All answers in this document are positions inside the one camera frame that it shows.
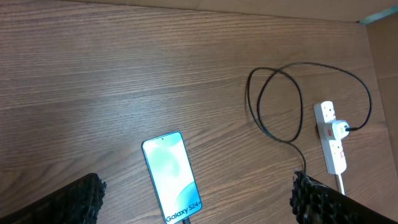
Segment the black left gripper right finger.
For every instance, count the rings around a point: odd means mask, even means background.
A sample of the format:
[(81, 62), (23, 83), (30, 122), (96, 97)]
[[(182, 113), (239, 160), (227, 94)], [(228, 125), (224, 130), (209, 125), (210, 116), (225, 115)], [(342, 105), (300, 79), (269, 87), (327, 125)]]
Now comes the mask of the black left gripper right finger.
[(299, 224), (397, 224), (302, 170), (294, 171), (289, 202)]

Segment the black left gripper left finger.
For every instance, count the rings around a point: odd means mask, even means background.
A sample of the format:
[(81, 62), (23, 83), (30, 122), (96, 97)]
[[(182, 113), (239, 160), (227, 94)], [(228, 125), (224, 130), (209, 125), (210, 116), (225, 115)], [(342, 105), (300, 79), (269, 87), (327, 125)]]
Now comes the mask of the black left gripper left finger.
[(106, 191), (95, 173), (1, 218), (1, 224), (96, 224)]

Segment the Samsung Galaxy smartphone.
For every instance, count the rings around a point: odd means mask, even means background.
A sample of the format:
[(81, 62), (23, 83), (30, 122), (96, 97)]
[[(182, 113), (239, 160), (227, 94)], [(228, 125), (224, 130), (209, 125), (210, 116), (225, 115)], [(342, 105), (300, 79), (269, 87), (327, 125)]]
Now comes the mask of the Samsung Galaxy smartphone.
[(164, 222), (190, 223), (203, 204), (181, 132), (146, 140), (142, 150)]

